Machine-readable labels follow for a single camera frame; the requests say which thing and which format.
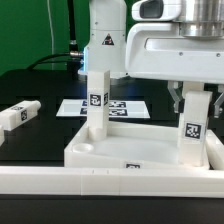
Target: white pillar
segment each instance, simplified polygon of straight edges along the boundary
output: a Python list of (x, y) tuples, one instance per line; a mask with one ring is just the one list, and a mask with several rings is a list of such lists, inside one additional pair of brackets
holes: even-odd
[(89, 139), (101, 141), (107, 136), (109, 120), (110, 72), (88, 72), (87, 125)]
[(186, 93), (184, 114), (179, 124), (179, 163), (203, 165), (203, 150), (208, 123), (208, 107), (212, 93), (189, 91)]

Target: sticker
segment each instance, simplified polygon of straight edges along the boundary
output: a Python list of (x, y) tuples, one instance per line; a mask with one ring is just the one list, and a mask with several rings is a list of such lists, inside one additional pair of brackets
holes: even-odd
[(138, 163), (126, 163), (125, 164), (126, 169), (141, 169), (141, 164)]
[(186, 123), (185, 125), (185, 137), (200, 140), (202, 136), (202, 125)]
[(126, 108), (126, 102), (124, 101), (110, 101), (109, 107)]
[(87, 107), (87, 100), (83, 100), (83, 102), (82, 102), (82, 106), (83, 106), (83, 107)]
[(27, 111), (24, 110), (23, 112), (21, 112), (21, 120), (25, 121), (27, 119)]
[(106, 93), (106, 94), (104, 95), (104, 105), (107, 105), (108, 102), (109, 102), (109, 94)]
[(90, 106), (101, 107), (101, 95), (90, 94)]
[(112, 40), (112, 37), (110, 36), (109, 33), (106, 36), (105, 40), (103, 41), (102, 45), (114, 45), (114, 42)]
[(110, 109), (109, 115), (113, 117), (116, 117), (116, 116), (125, 117), (125, 116), (128, 116), (128, 112), (126, 109)]
[(24, 107), (18, 107), (18, 106), (14, 106), (11, 108), (11, 110), (22, 110)]
[(81, 108), (80, 115), (87, 115), (87, 108)]

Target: qr-like tag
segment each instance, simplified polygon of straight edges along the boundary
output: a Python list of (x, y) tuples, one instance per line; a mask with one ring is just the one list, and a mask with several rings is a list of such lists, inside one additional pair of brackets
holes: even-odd
[(87, 100), (83, 100), (83, 102), (82, 102), (82, 106), (83, 106), (83, 107), (87, 107)]
[(109, 94), (106, 93), (106, 94), (104, 95), (104, 105), (107, 105), (107, 104), (108, 104), (108, 101), (109, 101)]
[(11, 110), (22, 110), (24, 107), (18, 107), (18, 106), (14, 106), (11, 108)]
[(87, 115), (87, 108), (81, 108), (80, 115)]
[(102, 105), (102, 98), (101, 95), (96, 95), (96, 94), (90, 94), (89, 95), (89, 100), (90, 100), (90, 106), (95, 106), (95, 107), (101, 107)]
[(126, 108), (126, 102), (122, 101), (110, 101), (109, 107), (116, 107), (116, 108)]
[(21, 120), (25, 121), (27, 119), (27, 111), (24, 110), (23, 112), (21, 112)]
[(201, 139), (202, 125), (186, 123), (185, 137), (193, 139)]
[(125, 168), (126, 169), (141, 169), (141, 165), (135, 164), (135, 163), (126, 163)]
[(109, 115), (114, 116), (114, 117), (116, 117), (116, 116), (117, 117), (118, 116), (125, 117), (125, 116), (128, 116), (128, 112), (126, 109), (110, 109)]

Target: white platform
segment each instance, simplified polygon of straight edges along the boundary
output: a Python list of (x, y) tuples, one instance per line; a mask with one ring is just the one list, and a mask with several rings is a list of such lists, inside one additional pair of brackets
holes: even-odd
[(109, 122), (107, 132), (91, 141), (85, 123), (65, 149), (65, 167), (209, 169), (206, 150), (201, 167), (178, 163), (177, 128)]

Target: metal part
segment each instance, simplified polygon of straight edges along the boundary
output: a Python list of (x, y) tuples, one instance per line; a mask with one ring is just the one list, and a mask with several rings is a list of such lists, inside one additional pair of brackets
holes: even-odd
[(222, 22), (181, 23), (180, 35), (184, 37), (222, 37)]
[(215, 107), (214, 117), (215, 118), (219, 118), (220, 114), (223, 111), (223, 109), (221, 108), (221, 105), (224, 102), (224, 85), (219, 85), (218, 86), (218, 92), (221, 93), (221, 95), (219, 96), (219, 98), (214, 103), (214, 107)]
[(70, 56), (73, 58), (83, 58), (84, 54), (81, 51), (70, 51)]
[(178, 81), (168, 81), (168, 90), (170, 92), (170, 95), (172, 96), (174, 100), (174, 112), (179, 113), (180, 109), (180, 102), (183, 100), (183, 97), (181, 95), (181, 92), (179, 88), (182, 86), (182, 82)]
[(180, 34), (185, 37), (223, 36), (224, 0), (182, 0)]

